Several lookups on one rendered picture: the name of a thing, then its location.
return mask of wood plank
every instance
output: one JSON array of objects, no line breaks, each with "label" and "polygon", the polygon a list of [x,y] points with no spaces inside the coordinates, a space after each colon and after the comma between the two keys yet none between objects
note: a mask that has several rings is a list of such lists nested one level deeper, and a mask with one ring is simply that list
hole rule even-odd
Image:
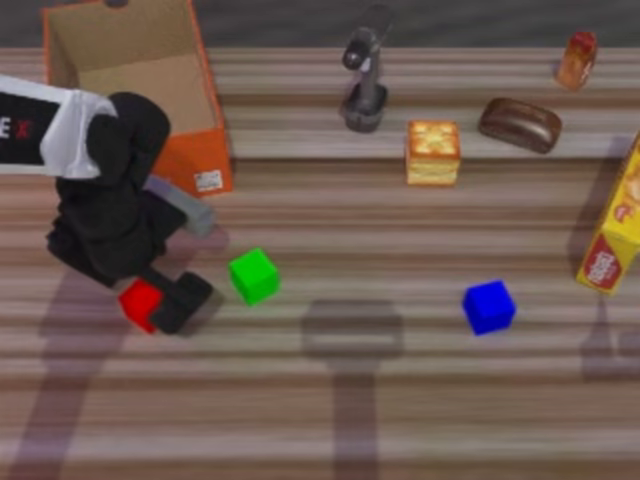
[{"label": "wood plank", "polygon": [[[185,338],[46,254],[49,180],[0,177],[0,476],[638,478],[640,272],[603,303],[572,275],[618,162],[477,160],[431,190],[330,160],[241,162],[220,230],[174,239],[162,267],[225,298]],[[255,246],[283,286],[248,308],[226,265]],[[461,295],[496,277],[520,313],[475,338]]]},{"label": "wood plank", "polygon": [[[466,160],[546,157],[476,132],[486,103],[512,96],[558,113],[564,133],[549,158],[620,157],[638,129],[640,49],[602,49],[587,86],[570,93],[552,71],[561,49],[386,49],[391,92],[374,135],[338,114],[352,82],[339,49],[211,49],[232,154],[249,159],[401,159],[406,122],[458,122]],[[43,80],[42,51],[1,49],[0,74]]]}]

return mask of camera stand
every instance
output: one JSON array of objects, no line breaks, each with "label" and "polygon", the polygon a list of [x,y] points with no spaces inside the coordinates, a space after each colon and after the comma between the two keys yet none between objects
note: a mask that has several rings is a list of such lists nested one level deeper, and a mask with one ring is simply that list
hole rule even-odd
[{"label": "camera stand", "polygon": [[380,51],[376,50],[363,65],[362,79],[353,88],[345,102],[345,123],[347,128],[354,132],[374,132],[382,122],[388,90],[387,87],[378,83],[379,61]]}]

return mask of blue cube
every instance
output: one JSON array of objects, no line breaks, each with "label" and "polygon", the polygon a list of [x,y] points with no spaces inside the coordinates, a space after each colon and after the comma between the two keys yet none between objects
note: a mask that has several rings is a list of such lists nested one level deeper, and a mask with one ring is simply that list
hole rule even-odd
[{"label": "blue cube", "polygon": [[501,280],[470,287],[462,306],[476,335],[509,328],[517,309]]}]

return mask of open box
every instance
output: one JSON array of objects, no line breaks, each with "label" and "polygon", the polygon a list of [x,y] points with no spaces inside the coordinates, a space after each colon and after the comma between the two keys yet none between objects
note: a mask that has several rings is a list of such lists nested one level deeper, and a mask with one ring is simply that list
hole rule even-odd
[{"label": "open box", "polygon": [[232,190],[224,119],[191,0],[44,9],[47,82],[158,104],[171,137],[153,173],[196,197]]}]

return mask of yellow box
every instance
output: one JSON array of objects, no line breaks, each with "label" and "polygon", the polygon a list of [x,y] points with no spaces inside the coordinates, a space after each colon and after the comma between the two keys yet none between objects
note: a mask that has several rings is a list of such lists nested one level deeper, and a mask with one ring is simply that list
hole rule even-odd
[{"label": "yellow box", "polygon": [[454,122],[409,122],[406,147],[409,185],[452,186],[459,167],[460,138]]},{"label": "yellow box", "polygon": [[640,250],[640,133],[623,162],[578,282],[613,294]]}]

